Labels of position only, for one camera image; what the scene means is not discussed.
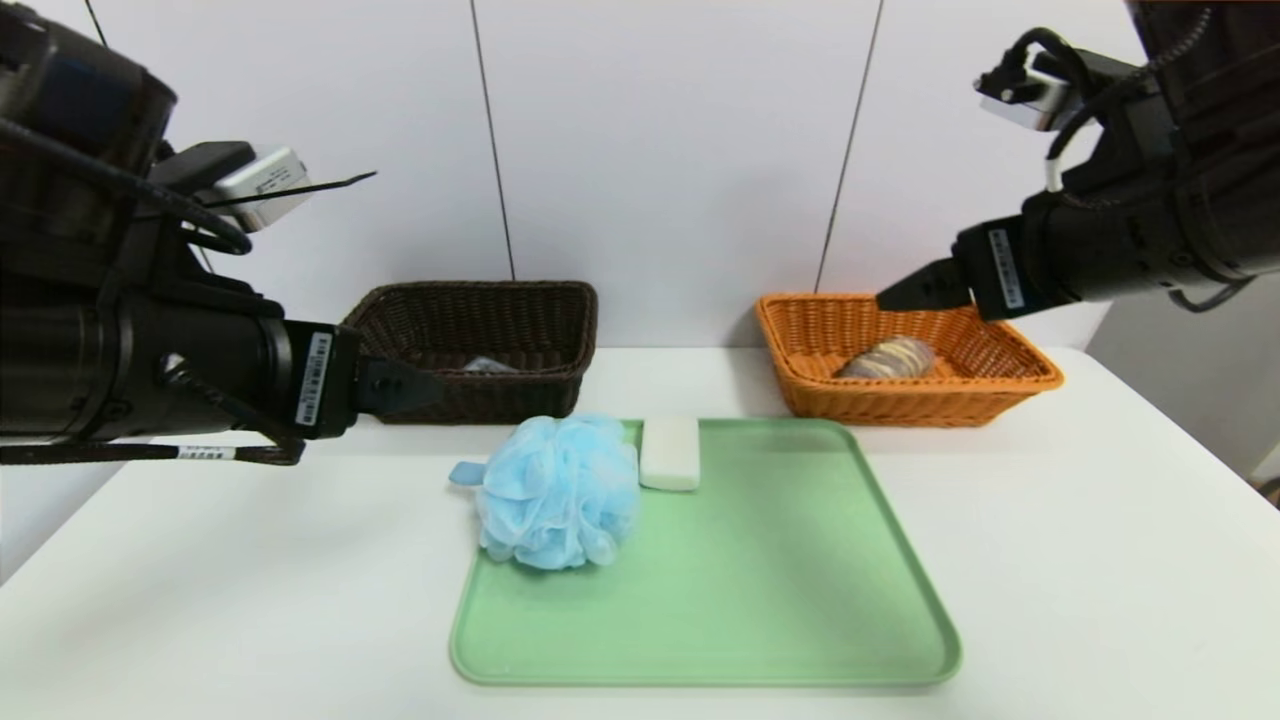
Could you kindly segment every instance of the blue bath sponge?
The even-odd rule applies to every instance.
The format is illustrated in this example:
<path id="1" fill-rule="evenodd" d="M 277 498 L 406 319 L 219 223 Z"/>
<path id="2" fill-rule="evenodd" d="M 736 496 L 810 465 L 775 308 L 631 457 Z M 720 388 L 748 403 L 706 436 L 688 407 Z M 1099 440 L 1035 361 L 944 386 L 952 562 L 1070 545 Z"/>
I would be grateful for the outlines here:
<path id="1" fill-rule="evenodd" d="M 599 415 L 525 420 L 488 464 L 449 479 L 477 486 L 480 547 L 543 570 L 609 565 L 640 506 L 636 450 Z"/>

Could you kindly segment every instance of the table surface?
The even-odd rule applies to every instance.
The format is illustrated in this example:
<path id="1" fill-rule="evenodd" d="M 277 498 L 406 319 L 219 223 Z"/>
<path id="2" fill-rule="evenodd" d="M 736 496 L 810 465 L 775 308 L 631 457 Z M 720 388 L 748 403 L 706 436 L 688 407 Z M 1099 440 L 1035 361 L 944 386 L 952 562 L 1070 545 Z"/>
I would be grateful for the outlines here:
<path id="1" fill-rule="evenodd" d="M 508 428 L 362 421 L 298 468 L 122 470 L 0 588 L 0 717 L 1280 717 L 1280 515 L 1051 356 L 1066 384 L 987 428 L 852 430 L 963 638 L 942 685 L 472 685 L 447 650 L 472 509 L 445 478 Z M 759 350 L 600 350 L 579 409 L 786 414 Z"/>

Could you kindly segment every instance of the white soap bar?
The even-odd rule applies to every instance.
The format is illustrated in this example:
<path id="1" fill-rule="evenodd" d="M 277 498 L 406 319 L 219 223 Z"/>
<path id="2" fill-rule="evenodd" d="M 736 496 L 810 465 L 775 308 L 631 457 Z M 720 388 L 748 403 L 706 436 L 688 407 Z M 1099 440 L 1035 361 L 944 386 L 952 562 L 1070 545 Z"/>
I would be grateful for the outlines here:
<path id="1" fill-rule="evenodd" d="M 696 489 L 703 471 L 698 442 L 698 418 L 646 419 L 640 438 L 640 484 Z"/>

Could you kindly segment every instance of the barcode label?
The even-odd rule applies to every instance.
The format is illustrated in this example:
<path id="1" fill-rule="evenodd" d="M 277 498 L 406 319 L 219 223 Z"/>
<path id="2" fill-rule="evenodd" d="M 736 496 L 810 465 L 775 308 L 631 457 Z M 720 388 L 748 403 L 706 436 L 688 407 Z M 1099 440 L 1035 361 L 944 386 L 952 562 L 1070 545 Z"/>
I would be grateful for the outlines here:
<path id="1" fill-rule="evenodd" d="M 294 421 L 300 425 L 315 425 L 320 414 L 320 396 L 324 395 L 324 374 L 329 369 L 329 346 L 333 334 L 315 333 L 311 336 L 311 348 L 307 351 L 307 365 L 302 374 L 302 389 L 298 392 L 298 413 Z"/>
<path id="2" fill-rule="evenodd" d="M 236 460 L 236 448 L 211 445 L 179 445 L 178 460 Z"/>
<path id="3" fill-rule="evenodd" d="M 991 254 L 996 256 L 996 273 L 1000 275 L 1000 288 L 1005 291 L 1005 306 L 1018 310 L 1027 305 L 1023 299 L 1023 283 L 1018 282 L 1018 268 L 1014 265 L 1014 249 L 1009 246 L 1009 234 L 996 228 L 987 231 L 991 241 Z"/>

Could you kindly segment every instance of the green tray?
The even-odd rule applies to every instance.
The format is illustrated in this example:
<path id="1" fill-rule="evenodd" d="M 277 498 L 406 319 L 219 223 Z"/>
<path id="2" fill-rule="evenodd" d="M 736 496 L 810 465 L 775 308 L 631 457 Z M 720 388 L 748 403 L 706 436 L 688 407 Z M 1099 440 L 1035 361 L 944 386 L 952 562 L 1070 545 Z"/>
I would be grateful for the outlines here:
<path id="1" fill-rule="evenodd" d="M 960 638 L 849 430 L 700 430 L 701 487 L 644 491 L 616 564 L 547 573 L 481 551 L 453 625 L 458 673 L 500 685 L 916 685 L 956 671 Z M 628 432 L 635 442 L 639 424 Z"/>

